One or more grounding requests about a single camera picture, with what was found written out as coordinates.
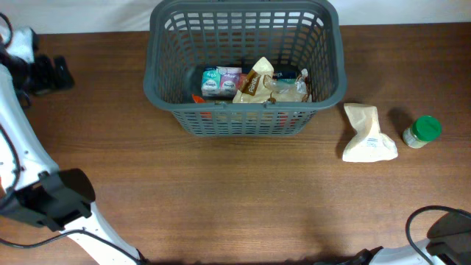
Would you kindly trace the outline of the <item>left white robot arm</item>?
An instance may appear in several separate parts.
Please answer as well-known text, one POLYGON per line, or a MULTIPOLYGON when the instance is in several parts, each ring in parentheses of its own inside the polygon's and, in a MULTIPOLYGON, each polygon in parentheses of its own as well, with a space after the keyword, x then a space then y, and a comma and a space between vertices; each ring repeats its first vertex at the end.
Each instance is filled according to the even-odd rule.
POLYGON ((26 64, 1 53, 1 215, 68 237, 98 264, 146 264, 99 212, 93 186, 80 169, 62 170, 39 142, 20 105, 15 81, 26 64))

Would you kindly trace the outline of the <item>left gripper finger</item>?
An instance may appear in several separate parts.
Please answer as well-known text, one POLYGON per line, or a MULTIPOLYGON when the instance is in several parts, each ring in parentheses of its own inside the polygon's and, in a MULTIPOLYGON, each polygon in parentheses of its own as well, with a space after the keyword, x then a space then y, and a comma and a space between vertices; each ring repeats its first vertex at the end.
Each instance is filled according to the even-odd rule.
POLYGON ((57 90, 70 89, 75 85, 64 56, 54 57, 54 83, 57 90))
POLYGON ((46 55, 35 58, 35 94, 48 94, 55 89, 54 68, 46 55))

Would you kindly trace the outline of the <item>beige paper pouch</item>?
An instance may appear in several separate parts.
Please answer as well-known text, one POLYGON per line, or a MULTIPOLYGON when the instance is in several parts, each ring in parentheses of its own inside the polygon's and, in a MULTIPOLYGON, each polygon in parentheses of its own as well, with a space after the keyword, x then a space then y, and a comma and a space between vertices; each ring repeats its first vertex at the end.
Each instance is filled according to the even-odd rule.
POLYGON ((355 131, 343 151, 344 162, 373 163, 398 156, 395 142, 380 130, 376 106, 345 103, 344 110, 355 131))

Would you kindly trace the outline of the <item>grey plastic shopping basket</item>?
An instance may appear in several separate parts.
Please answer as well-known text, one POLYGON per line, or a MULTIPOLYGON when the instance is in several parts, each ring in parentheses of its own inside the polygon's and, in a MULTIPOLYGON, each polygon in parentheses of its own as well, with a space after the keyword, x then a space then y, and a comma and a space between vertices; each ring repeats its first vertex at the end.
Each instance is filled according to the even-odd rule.
POLYGON ((162 1, 149 20, 144 93, 198 136, 300 132, 347 90, 339 17, 326 0, 162 1), (196 103, 209 66, 308 71, 307 102, 196 103))

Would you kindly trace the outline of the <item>green lid glass jar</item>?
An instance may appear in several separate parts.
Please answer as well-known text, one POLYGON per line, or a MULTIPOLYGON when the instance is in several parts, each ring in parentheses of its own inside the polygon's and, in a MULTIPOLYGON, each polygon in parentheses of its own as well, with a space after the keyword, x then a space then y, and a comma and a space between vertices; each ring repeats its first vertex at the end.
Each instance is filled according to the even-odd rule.
POLYGON ((433 116, 421 116, 403 132, 404 143, 419 149, 435 141, 442 134, 441 123, 433 116))

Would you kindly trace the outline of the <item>brown white snack bag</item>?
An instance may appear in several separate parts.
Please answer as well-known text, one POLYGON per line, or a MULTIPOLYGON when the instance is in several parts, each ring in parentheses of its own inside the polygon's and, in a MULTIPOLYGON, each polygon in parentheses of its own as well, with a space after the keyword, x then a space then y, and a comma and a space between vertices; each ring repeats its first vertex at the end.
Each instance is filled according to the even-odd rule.
POLYGON ((301 70, 293 83, 274 78, 272 64, 262 57, 246 75, 233 98, 239 103, 311 102, 311 89, 307 85, 308 70, 301 70))

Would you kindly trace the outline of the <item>tissue multipack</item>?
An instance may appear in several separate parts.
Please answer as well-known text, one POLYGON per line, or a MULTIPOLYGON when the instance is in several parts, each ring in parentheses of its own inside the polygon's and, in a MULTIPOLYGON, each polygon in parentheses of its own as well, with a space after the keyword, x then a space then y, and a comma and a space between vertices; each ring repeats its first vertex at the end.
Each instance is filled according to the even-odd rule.
MULTIPOLYGON (((293 83, 300 72, 275 71, 274 78, 279 81, 293 83)), ((202 95, 204 97, 233 100, 248 73, 249 71, 245 72, 244 69, 237 67, 216 66, 206 68, 202 74, 202 95)))

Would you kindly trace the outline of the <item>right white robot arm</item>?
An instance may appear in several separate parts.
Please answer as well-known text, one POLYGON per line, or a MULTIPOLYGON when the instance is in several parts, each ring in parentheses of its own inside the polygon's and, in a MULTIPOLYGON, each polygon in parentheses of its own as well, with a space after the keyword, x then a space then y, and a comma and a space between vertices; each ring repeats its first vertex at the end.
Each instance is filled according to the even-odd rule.
POLYGON ((360 251, 346 264, 369 265, 470 265, 470 213, 447 206, 430 205, 413 212, 406 221, 408 245, 398 248, 380 247, 377 252, 360 251), (427 238, 415 241, 411 237, 411 223, 427 211, 444 211, 428 230, 427 238))

